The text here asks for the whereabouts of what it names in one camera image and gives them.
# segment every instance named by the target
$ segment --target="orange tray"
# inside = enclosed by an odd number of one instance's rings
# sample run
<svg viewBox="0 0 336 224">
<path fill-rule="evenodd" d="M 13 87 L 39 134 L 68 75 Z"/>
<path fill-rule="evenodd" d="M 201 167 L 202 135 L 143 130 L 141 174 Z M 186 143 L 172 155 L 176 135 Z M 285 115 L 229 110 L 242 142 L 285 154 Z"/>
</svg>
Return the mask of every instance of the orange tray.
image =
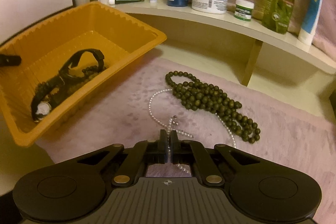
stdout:
<svg viewBox="0 0 336 224">
<path fill-rule="evenodd" d="M 56 130 L 98 87 L 166 39 L 157 29 L 100 2 L 62 12 L 11 39 L 0 53 L 19 55 L 22 63 L 0 68 L 0 108 L 15 143 L 30 146 L 46 131 Z M 36 124 L 30 109 L 36 86 L 57 75 L 75 52 L 86 48 L 101 50 L 107 69 Z M 85 53 L 76 70 L 93 65 L 95 59 Z"/>
</svg>

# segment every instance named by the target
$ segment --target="metal screw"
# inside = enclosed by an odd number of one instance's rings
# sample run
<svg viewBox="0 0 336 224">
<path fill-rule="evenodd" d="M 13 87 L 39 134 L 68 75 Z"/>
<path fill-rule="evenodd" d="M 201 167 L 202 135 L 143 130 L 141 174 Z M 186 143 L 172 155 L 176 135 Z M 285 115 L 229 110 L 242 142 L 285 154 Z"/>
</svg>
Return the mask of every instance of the metal screw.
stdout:
<svg viewBox="0 0 336 224">
<path fill-rule="evenodd" d="M 209 183 L 220 183 L 223 179 L 217 175 L 210 175 L 206 177 L 206 181 Z"/>
<path fill-rule="evenodd" d="M 127 183 L 130 181 L 129 176 L 119 175 L 113 179 L 116 183 Z"/>
</svg>

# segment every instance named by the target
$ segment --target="white curved shelf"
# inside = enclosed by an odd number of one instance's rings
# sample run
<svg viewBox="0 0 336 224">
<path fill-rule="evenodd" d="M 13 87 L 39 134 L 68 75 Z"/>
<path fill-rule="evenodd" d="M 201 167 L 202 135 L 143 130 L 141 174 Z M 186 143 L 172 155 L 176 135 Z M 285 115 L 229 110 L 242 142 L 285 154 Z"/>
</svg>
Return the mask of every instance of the white curved shelf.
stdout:
<svg viewBox="0 0 336 224">
<path fill-rule="evenodd" d="M 163 3 L 151 5 L 146 2 L 121 4 L 115 8 L 125 13 L 184 19 L 241 33 L 289 52 L 328 74 L 336 73 L 336 62 L 314 45 L 309 47 L 290 33 L 275 33 L 262 26 L 258 20 L 253 19 L 251 22 L 239 20 L 231 12 L 214 15 L 195 11 L 191 7 L 169 7 Z"/>
</svg>

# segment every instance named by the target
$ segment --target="small green jar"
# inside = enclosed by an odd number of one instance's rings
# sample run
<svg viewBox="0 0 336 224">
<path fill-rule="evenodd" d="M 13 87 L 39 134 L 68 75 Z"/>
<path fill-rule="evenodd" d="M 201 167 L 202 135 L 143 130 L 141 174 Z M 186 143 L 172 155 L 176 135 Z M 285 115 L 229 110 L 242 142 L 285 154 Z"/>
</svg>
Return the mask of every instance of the small green jar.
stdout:
<svg viewBox="0 0 336 224">
<path fill-rule="evenodd" d="M 236 0 L 235 17 L 245 21 L 251 21 L 254 3 L 246 0 Z"/>
</svg>

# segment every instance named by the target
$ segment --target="blue and white tube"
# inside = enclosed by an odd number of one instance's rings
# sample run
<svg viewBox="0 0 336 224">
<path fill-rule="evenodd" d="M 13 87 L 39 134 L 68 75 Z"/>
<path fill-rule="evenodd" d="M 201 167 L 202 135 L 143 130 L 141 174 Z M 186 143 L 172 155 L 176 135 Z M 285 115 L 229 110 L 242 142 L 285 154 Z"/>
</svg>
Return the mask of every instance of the blue and white tube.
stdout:
<svg viewBox="0 0 336 224">
<path fill-rule="evenodd" d="M 316 32 L 321 6 L 322 0 L 310 0 L 306 17 L 301 26 L 299 40 L 308 46 L 311 45 Z"/>
</svg>

